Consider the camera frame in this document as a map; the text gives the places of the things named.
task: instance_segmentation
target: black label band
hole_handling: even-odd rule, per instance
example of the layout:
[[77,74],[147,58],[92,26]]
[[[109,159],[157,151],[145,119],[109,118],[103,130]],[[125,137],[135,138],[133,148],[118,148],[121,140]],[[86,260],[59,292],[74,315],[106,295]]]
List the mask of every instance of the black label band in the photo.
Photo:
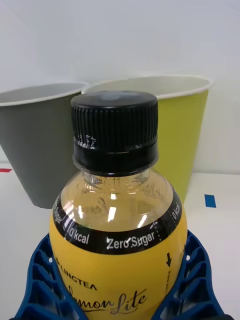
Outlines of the black label band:
[[61,195],[53,206],[53,220],[58,232],[73,245],[97,254],[126,255],[149,249],[165,240],[177,227],[182,203],[173,190],[168,210],[156,221],[138,229],[108,232],[90,229],[73,221],[64,211]]

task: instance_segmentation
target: plastic bottle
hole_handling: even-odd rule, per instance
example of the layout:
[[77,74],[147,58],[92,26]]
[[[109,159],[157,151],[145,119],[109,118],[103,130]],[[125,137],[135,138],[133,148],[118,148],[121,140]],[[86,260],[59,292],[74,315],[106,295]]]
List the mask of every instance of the plastic bottle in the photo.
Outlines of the plastic bottle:
[[57,198],[49,232],[60,275],[90,320],[150,320],[177,278],[187,239],[181,200],[151,169],[157,99],[102,91],[71,104],[80,171]]

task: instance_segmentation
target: blue plastic holder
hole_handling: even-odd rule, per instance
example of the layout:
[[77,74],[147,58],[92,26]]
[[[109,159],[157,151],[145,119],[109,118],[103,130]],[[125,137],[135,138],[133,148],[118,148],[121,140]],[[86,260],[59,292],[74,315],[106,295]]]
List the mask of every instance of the blue plastic holder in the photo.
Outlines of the blue plastic holder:
[[[214,295],[208,254],[188,231],[177,280],[152,320],[200,320],[223,314]],[[42,239],[31,257],[25,295],[15,317],[21,320],[88,319],[61,280],[49,235]]]

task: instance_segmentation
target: paper cup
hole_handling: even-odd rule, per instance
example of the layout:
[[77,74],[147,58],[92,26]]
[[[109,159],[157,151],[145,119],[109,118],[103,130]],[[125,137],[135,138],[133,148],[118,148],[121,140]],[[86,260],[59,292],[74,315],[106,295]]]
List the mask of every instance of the paper cup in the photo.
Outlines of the paper cup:
[[83,88],[82,93],[134,90],[157,97],[159,160],[155,169],[173,184],[184,201],[212,84],[202,76],[170,74],[95,83]]
[[71,99],[84,85],[54,83],[0,93],[0,145],[38,207],[52,208],[78,170],[72,159]]

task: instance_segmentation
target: black bottle cap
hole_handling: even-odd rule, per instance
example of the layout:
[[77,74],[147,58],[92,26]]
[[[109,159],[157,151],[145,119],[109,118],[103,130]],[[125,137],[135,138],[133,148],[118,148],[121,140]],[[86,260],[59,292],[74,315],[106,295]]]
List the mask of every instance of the black bottle cap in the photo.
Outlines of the black bottle cap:
[[158,100],[137,91],[100,91],[71,100],[73,161],[100,176],[139,173],[158,160]]

